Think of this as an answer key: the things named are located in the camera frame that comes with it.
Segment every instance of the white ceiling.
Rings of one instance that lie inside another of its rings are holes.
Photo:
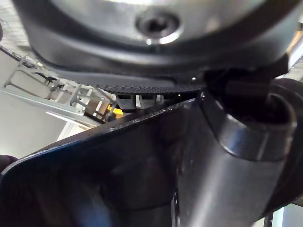
[[[0,45],[21,56],[29,49],[27,35],[19,20],[11,0],[0,0],[0,23],[3,27],[3,39]]]

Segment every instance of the screw head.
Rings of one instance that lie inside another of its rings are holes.
[[[179,28],[179,20],[167,13],[144,15],[138,18],[137,29],[151,39],[160,39],[174,33]]]

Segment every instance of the gray wall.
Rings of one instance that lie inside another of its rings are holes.
[[[0,86],[3,86],[17,64],[17,61],[0,51]],[[22,75],[18,78],[23,78],[25,83],[28,80]],[[64,121],[46,114],[44,110],[4,93],[0,93],[0,110],[2,155],[24,157],[55,142],[65,125]]]
[[[302,227],[303,208],[294,204],[284,207],[283,227]]]

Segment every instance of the black plastic housing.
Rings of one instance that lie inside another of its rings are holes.
[[[275,62],[296,30],[301,3],[266,1],[221,31],[180,44],[144,47],[106,39],[48,0],[13,2],[45,65],[79,83],[128,94],[196,91],[205,70],[255,69]]]

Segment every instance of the yellow component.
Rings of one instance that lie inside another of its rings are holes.
[[[111,111],[112,107],[111,107],[111,106],[108,106],[107,109]],[[114,113],[115,113],[115,114],[119,114],[119,115],[123,115],[122,110],[117,109],[117,108],[114,109]]]

